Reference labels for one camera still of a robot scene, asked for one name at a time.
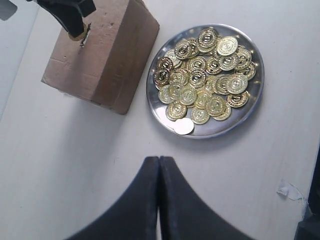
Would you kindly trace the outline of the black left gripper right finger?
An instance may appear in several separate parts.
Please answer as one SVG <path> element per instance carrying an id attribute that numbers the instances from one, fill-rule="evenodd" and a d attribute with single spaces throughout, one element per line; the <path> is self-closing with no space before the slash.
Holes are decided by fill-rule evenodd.
<path id="1" fill-rule="evenodd" d="M 192 189 L 175 160 L 159 158 L 159 217 L 163 240 L 250 240 Z"/>

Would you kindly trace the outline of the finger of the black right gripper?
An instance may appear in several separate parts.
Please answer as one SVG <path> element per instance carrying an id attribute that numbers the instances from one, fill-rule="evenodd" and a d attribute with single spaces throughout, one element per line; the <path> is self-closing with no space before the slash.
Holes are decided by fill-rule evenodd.
<path id="1" fill-rule="evenodd" d="M 34 0 L 50 13 L 73 38 L 86 33 L 83 18 L 96 11 L 93 0 Z"/>

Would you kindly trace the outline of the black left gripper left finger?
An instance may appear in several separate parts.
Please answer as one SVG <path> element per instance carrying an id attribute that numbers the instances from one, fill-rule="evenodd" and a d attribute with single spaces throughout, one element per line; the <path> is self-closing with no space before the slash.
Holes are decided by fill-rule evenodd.
<path id="1" fill-rule="evenodd" d="M 155 240 L 159 158 L 148 156 L 129 187 L 95 221 L 69 240 Z"/>

